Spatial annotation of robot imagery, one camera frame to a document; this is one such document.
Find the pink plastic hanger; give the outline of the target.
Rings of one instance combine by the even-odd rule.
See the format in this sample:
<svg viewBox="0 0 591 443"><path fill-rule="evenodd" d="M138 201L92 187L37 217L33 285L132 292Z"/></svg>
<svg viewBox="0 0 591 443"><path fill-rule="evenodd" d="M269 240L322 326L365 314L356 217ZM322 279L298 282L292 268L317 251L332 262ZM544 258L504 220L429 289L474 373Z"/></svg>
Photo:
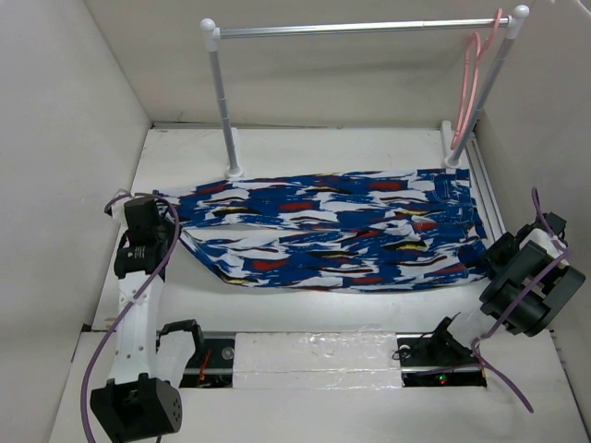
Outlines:
<svg viewBox="0 0 591 443"><path fill-rule="evenodd" d="M502 9L498 8L493 24L491 25L491 32L483 42L477 31L472 32L467 39L467 45L464 51L464 72L460 107L457 115L456 128L453 131L451 150L455 150L459 146L462 136L466 133L467 124L476 98L480 61L495 39L500 27L501 18Z"/></svg>

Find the blue patterned trousers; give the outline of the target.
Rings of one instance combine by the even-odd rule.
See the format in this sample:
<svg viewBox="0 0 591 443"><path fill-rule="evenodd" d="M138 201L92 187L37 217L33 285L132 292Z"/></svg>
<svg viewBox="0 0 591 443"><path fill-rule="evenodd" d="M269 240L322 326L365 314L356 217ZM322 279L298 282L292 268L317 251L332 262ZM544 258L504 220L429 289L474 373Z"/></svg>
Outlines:
<svg viewBox="0 0 591 443"><path fill-rule="evenodd" d="M162 197L183 246L236 286L391 293L487 275L466 169L225 179Z"/></svg>

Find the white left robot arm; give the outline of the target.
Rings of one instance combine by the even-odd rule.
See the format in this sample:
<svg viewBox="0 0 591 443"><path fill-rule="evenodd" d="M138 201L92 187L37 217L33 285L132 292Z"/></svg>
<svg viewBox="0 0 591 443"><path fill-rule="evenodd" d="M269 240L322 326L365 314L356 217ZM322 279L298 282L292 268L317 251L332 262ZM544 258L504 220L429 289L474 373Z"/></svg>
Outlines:
<svg viewBox="0 0 591 443"><path fill-rule="evenodd" d="M114 198L107 213L124 226L116 250L118 314L106 337L115 339L105 385L82 388L80 411L88 441L91 415L113 442L136 442L178 432L183 407L179 387L187 365L206 349L194 319L158 325L166 266L180 239L175 206L149 194Z"/></svg>

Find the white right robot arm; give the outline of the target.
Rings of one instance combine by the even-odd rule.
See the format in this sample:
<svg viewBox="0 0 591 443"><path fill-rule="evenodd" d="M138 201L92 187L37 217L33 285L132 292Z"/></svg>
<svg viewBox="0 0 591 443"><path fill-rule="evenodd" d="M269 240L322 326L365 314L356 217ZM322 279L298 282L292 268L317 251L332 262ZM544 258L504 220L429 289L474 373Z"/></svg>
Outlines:
<svg viewBox="0 0 591 443"><path fill-rule="evenodd" d="M585 283L569 263L562 235L566 222L550 215L517 234L505 233L485 253L490 283L480 295L480 311L514 335L537 335Z"/></svg>

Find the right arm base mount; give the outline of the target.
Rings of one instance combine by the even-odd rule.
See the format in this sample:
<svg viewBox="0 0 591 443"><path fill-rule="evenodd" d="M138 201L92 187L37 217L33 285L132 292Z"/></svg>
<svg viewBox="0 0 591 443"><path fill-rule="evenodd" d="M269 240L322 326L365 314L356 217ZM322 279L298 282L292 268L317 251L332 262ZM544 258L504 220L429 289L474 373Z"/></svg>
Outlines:
<svg viewBox="0 0 591 443"><path fill-rule="evenodd" d="M445 317L433 331L396 334L392 360L400 365L404 388L488 385L478 360L449 332L456 317Z"/></svg>

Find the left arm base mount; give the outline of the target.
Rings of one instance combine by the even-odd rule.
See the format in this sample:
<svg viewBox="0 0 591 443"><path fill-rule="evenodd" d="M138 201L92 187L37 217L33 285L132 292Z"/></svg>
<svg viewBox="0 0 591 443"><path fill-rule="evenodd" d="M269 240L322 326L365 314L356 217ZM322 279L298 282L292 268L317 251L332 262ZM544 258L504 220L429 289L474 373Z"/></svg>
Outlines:
<svg viewBox="0 0 591 443"><path fill-rule="evenodd" d="M167 323L156 349L158 363L176 388L230 388L233 380L235 334L204 332L195 319Z"/></svg>

